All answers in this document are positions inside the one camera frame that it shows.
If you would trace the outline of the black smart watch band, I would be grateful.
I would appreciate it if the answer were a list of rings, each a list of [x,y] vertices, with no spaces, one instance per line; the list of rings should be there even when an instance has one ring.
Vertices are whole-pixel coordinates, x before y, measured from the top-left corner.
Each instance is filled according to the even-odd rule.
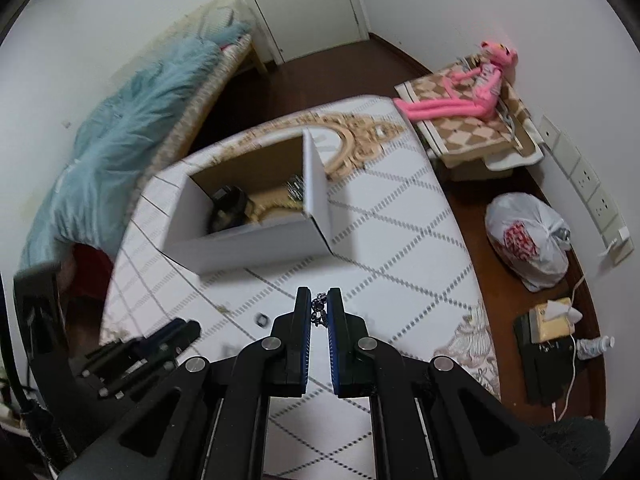
[[[254,205],[247,192],[236,185],[224,185],[218,188],[210,199],[213,208],[206,224],[208,234],[242,226],[253,212]]]

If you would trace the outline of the floral white tablecloth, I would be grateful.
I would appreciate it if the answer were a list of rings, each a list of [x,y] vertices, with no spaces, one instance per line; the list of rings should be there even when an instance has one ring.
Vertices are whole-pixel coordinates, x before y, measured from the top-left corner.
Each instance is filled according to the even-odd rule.
[[[323,158],[337,128],[372,133],[376,147],[328,189],[332,252],[199,278],[160,252],[184,178],[232,153],[305,130]],[[498,364],[472,260],[422,145],[392,100],[357,96],[286,116],[204,148],[151,179],[115,262],[102,341],[151,333],[170,318],[201,324],[191,356],[234,356],[267,333],[259,315],[292,307],[296,290],[341,289],[348,312],[405,356],[450,356],[490,393]]]

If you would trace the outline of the open cardboard box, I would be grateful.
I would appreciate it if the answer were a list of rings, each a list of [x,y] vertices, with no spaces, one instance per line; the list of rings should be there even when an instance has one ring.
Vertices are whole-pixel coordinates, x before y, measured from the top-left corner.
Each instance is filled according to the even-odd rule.
[[[242,226],[208,234],[210,196],[224,185],[247,192],[253,212]],[[198,275],[327,255],[331,252],[327,186],[311,133],[279,133],[258,148],[187,176],[160,251]]]

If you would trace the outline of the teal blue duvet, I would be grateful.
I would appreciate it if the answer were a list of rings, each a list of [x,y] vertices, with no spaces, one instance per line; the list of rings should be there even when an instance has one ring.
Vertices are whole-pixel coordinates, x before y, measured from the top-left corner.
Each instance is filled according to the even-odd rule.
[[[212,40],[177,40],[93,110],[32,222],[21,269],[60,262],[75,244],[117,256],[137,180],[220,58]]]

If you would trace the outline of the yellow tissue box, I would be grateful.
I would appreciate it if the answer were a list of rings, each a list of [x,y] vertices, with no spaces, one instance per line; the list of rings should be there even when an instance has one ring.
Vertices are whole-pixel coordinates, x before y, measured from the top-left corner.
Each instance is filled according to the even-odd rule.
[[[537,304],[528,312],[530,339],[533,344],[574,334],[575,325],[582,320],[582,312],[565,297]]]

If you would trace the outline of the white plastic bag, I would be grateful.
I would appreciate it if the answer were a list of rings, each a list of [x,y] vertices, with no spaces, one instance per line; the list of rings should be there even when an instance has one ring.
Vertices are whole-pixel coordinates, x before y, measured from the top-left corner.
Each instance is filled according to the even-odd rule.
[[[530,292],[552,288],[564,278],[570,227],[539,198],[499,195],[487,206],[485,230],[492,248]]]

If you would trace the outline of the white bottle on floor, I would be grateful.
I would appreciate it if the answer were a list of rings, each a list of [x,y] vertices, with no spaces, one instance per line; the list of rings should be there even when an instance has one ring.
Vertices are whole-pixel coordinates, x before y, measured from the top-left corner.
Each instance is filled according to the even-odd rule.
[[[579,339],[576,341],[576,356],[578,360],[585,361],[602,356],[615,346],[615,338],[601,336],[594,339]]]

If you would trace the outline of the brown checkered cushion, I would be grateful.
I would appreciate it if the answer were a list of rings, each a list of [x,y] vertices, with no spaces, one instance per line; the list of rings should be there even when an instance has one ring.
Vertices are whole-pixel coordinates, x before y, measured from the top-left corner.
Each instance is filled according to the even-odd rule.
[[[398,84],[395,90],[409,103],[446,98],[440,78],[450,70],[466,72],[480,65],[480,55],[459,58],[438,72]],[[493,172],[533,166],[544,158],[542,137],[529,110],[509,81],[503,81],[495,115],[483,120],[474,117],[449,117],[416,122],[416,131],[434,157],[448,168],[480,159]]]

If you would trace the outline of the pink panther plush toy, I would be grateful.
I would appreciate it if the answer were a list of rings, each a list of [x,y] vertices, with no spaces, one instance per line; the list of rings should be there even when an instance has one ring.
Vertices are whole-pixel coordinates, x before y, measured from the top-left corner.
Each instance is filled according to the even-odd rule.
[[[394,99],[394,104],[410,122],[449,117],[490,119],[495,115],[506,71],[513,68],[518,52],[498,42],[480,43],[480,65],[466,72],[450,70],[440,78],[446,98],[409,103]]]

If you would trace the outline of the bed with checkered mattress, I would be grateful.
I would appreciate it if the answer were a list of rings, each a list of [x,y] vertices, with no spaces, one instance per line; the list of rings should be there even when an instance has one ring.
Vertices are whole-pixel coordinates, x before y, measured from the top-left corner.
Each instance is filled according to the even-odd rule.
[[[212,0],[172,24],[115,74],[119,90],[142,65],[159,58],[173,42],[188,37],[212,40],[221,50],[218,65],[198,87],[183,115],[160,144],[150,166],[137,180],[127,208],[127,224],[149,180],[183,158],[190,148],[221,90],[250,52],[255,29],[254,15],[243,0]]]

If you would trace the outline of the white door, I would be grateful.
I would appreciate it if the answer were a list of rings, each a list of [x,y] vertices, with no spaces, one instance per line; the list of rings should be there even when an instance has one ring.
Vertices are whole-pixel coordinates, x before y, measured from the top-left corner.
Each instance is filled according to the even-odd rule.
[[[360,0],[244,0],[278,64],[368,38]]]

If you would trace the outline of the wall power sockets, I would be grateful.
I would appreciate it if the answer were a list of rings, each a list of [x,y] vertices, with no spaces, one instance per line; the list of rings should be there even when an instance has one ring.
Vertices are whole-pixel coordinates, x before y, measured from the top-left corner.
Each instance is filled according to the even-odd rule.
[[[599,258],[610,266],[622,263],[634,251],[634,242],[615,200],[608,194],[589,160],[546,115],[541,117],[538,132],[602,237],[605,251]]]

